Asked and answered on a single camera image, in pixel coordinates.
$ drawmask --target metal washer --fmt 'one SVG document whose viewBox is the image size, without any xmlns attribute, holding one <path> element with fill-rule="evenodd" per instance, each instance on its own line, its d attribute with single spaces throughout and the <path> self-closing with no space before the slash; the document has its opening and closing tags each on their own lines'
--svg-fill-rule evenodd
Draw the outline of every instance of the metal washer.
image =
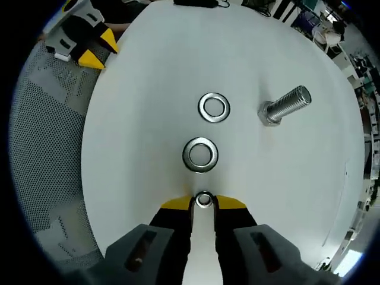
<svg viewBox="0 0 380 285">
<path fill-rule="evenodd" d="M 211 116 L 209 113 L 207 113 L 205 109 L 205 104 L 206 104 L 206 101 L 209 99 L 216 99 L 220 103 L 223 104 L 223 112 L 221 113 L 221 115 Z M 204 118 L 207 122 L 219 123 L 227 119 L 227 117 L 230 115 L 230 103 L 222 94 L 214 93 L 214 92 L 206 93 L 201 97 L 201 99 L 198 102 L 198 111 L 199 111 L 199 114 L 202 116 L 202 118 Z"/>
<path fill-rule="evenodd" d="M 210 152 L 210 160 L 208 163 L 204 165 L 200 164 L 195 164 L 191 158 L 190 158 L 190 153 L 193 147 L 196 145 L 204 145 L 208 148 Z M 185 166 L 190 169 L 191 171 L 197 172 L 197 173 L 205 173 L 210 171 L 216 163 L 218 162 L 218 149 L 216 145 L 210 141 L 208 138 L 203 138 L 203 137 L 198 137 L 198 138 L 193 138 L 190 140 L 186 145 L 185 148 L 183 149 L 182 153 L 182 159 L 185 164 Z"/>
<path fill-rule="evenodd" d="M 202 197 L 208 198 L 208 202 L 206 204 L 200 201 Z M 195 196 L 195 203 L 201 208 L 208 208 L 214 203 L 214 196 L 208 191 L 201 191 Z"/>
</svg>

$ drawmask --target flat washer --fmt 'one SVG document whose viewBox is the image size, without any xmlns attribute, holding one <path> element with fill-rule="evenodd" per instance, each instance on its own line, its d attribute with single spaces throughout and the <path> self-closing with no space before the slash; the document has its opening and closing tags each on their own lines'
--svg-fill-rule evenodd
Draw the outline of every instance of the flat washer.
<svg viewBox="0 0 380 285">
<path fill-rule="evenodd" d="M 207 113 L 205 109 L 206 101 L 209 99 L 216 99 L 220 103 L 223 104 L 223 112 L 219 116 L 211 116 L 209 113 Z M 230 115 L 230 103 L 228 100 L 219 93 L 206 93 L 204 94 L 201 99 L 198 102 L 198 111 L 202 118 L 204 118 L 207 122 L 210 123 L 219 123 Z"/>
<path fill-rule="evenodd" d="M 208 202 L 201 202 L 201 198 L 208 198 Z M 195 196 L 195 203 L 201 208 L 208 208 L 214 203 L 214 196 L 208 191 L 201 191 Z"/>
<path fill-rule="evenodd" d="M 204 165 L 200 164 L 195 164 L 191 158 L 190 158 L 190 153 L 193 147 L 196 145 L 204 145 L 208 148 L 210 152 L 210 160 L 208 163 Z M 197 173 L 205 173 L 210 171 L 216 163 L 218 162 L 218 149 L 216 145 L 210 141 L 208 138 L 203 138 L 203 137 L 198 137 L 198 138 L 193 138 L 190 140 L 186 145 L 185 148 L 183 149 L 182 152 L 182 159 L 185 164 L 185 166 L 190 169 L 191 171 L 197 172 Z"/>
</svg>

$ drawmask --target bolt head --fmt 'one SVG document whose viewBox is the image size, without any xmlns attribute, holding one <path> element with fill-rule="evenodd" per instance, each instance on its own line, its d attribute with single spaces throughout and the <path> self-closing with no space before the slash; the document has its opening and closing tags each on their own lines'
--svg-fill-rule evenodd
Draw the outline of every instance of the bolt head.
<svg viewBox="0 0 380 285">
<path fill-rule="evenodd" d="M 259 107 L 259 110 L 257 112 L 257 115 L 259 116 L 259 119 L 260 121 L 262 122 L 262 124 L 264 126 L 279 126 L 281 124 L 281 120 L 280 119 L 278 122 L 272 122 L 271 120 L 269 120 L 267 118 L 267 107 L 271 104 L 272 102 L 271 101 L 265 101 L 263 102 L 260 107 Z"/>
</svg>

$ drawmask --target bolt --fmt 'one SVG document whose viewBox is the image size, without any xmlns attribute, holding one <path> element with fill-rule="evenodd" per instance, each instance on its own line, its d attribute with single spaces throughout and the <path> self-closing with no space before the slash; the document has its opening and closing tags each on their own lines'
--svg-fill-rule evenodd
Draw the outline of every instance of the bolt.
<svg viewBox="0 0 380 285">
<path fill-rule="evenodd" d="M 277 126 L 282 117 L 311 103 L 311 95 L 305 86 L 298 86 L 275 102 L 265 101 L 259 108 L 258 116 L 265 126 Z"/>
</svg>

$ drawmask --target shelf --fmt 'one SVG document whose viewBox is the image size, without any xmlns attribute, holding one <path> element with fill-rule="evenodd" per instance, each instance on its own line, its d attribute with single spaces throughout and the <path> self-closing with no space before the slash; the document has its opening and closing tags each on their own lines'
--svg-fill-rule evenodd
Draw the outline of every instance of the shelf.
<svg viewBox="0 0 380 285">
<path fill-rule="evenodd" d="M 380 115 L 380 94 L 375 90 L 376 104 L 378 105 L 379 115 Z"/>
<path fill-rule="evenodd" d="M 373 134 L 370 135 L 370 139 L 372 144 L 372 159 L 369 179 L 376 180 L 379 179 L 380 171 L 380 140 L 376 139 L 375 141 Z"/>
<path fill-rule="evenodd" d="M 369 112 L 371 133 L 373 133 L 374 136 L 377 136 L 379 134 L 379 126 L 376 118 L 375 104 L 376 103 L 372 100 L 372 98 L 368 98 L 366 107 Z"/>
</svg>

